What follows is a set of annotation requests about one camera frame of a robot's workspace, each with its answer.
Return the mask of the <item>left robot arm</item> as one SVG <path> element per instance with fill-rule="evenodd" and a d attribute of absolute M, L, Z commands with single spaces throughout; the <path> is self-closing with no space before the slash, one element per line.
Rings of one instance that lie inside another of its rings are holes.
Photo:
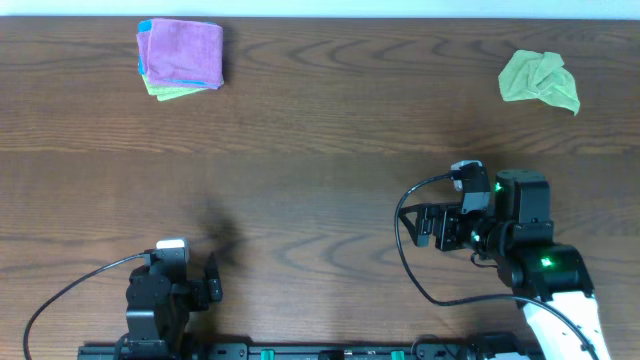
<path fill-rule="evenodd" d="M 193 312 L 222 300 L 216 256 L 211 253 L 203 275 L 187 276 L 187 251 L 151 250 L 145 264 L 129 277 L 126 291 L 128 336 L 122 359 L 190 359 L 200 346 L 186 326 Z"/>

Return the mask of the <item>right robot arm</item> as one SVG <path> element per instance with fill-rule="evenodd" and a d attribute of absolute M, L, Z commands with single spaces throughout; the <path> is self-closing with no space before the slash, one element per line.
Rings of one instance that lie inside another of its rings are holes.
<path fill-rule="evenodd" d="M 533 170 L 506 169 L 494 179 L 478 162 L 445 175 L 462 198 L 454 203 L 398 202 L 394 229 L 417 247 L 436 240 L 442 252 L 469 249 L 495 268 L 522 310 L 547 359 L 607 359 L 593 282 L 571 245 L 554 240 L 551 189 Z"/>

